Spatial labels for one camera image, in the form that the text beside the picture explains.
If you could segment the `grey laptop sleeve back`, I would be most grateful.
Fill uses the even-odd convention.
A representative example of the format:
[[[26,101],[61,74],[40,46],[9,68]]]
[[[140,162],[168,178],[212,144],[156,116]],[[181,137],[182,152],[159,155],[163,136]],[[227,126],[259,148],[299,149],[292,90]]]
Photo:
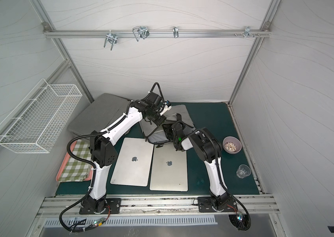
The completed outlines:
[[[188,135],[196,129],[185,105],[172,106],[164,116],[166,120],[159,126],[156,126],[154,122],[148,119],[143,119],[139,122],[142,134],[147,142],[154,145],[162,145],[170,142],[170,139],[166,135],[166,130],[171,131],[171,126],[178,118],[181,118],[185,124],[185,128],[183,129],[184,135]]]

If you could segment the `grey laptop sleeve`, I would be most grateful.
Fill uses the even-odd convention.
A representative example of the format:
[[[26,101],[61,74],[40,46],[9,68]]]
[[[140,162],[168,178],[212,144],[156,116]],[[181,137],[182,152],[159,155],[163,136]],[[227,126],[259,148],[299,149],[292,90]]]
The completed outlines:
[[[68,126],[67,130],[76,136],[100,132],[126,112],[130,100],[104,93],[85,108]]]
[[[171,131],[171,126],[178,118],[181,118],[185,124],[185,128],[183,129],[184,135],[188,135],[196,129],[185,105],[172,106],[164,116],[166,120],[159,126],[156,126],[154,122],[148,119],[143,119],[139,122],[142,134],[147,142],[154,145],[162,145],[170,142],[170,139],[166,135],[166,130]]]

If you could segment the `grey laptop sleeve front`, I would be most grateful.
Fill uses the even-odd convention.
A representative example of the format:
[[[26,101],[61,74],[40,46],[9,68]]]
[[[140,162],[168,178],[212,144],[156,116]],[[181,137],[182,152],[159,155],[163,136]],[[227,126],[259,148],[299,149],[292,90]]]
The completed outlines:
[[[67,130],[76,136],[100,132],[126,112],[130,100],[104,93],[85,108],[68,126]]]

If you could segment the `silver laptop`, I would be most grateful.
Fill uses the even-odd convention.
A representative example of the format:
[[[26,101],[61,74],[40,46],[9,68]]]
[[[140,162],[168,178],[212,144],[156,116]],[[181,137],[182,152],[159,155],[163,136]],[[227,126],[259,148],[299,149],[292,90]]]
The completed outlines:
[[[112,174],[112,185],[146,187],[154,145],[140,138],[125,138]]]
[[[151,191],[188,191],[187,152],[177,151],[172,143],[156,145],[150,178]]]

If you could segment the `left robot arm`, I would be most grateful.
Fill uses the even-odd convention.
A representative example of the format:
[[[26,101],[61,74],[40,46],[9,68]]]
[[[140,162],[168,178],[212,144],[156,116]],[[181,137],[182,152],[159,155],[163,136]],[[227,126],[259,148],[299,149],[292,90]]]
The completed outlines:
[[[107,218],[101,218],[93,224],[88,225],[88,227],[78,228],[78,225],[82,224],[82,221],[68,226],[65,224],[62,216],[65,212],[79,203],[82,204],[83,207],[88,207],[89,210],[95,214],[109,211],[110,206],[106,201],[106,184],[110,167],[118,158],[118,152],[115,149],[116,143],[125,132],[130,130],[136,123],[144,118],[147,118],[157,125],[162,124],[166,120],[164,113],[170,109],[170,101],[164,100],[162,95],[150,91],[145,98],[130,101],[125,112],[105,129],[100,132],[93,131],[90,134],[78,136],[67,143],[67,153],[70,157],[91,165],[93,168],[93,176],[87,193],[60,213],[58,219],[65,230],[71,234],[81,233],[93,230],[108,220]],[[89,161],[74,155],[71,151],[72,143],[84,138],[90,139],[89,149],[91,160]]]

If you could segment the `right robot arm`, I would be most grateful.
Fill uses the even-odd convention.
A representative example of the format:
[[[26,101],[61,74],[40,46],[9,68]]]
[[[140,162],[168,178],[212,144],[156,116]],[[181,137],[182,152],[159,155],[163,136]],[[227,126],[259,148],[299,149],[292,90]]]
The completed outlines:
[[[225,184],[222,168],[222,148],[207,128],[195,129],[185,133],[188,125],[180,120],[162,125],[167,139],[173,143],[177,151],[193,149],[199,159],[204,162],[210,190],[210,203],[213,211],[222,212],[230,208],[235,212],[232,224],[239,231],[247,231],[251,227],[251,217],[244,204],[231,194]]]

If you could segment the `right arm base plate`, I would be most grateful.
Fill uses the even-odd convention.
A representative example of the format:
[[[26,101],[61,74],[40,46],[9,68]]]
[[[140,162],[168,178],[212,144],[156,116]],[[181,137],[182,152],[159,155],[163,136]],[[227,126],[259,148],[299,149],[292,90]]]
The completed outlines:
[[[238,212],[237,202],[233,198],[218,210],[212,205],[211,197],[197,197],[193,200],[193,205],[198,207],[200,213]]]

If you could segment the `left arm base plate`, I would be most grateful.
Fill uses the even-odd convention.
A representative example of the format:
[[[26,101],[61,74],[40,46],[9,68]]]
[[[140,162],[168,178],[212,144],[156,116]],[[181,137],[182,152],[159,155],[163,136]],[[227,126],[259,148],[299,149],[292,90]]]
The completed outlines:
[[[87,201],[83,201],[79,210],[80,215],[93,215],[93,214],[119,214],[121,206],[120,198],[108,198],[103,207],[100,207],[99,211],[95,211]]]

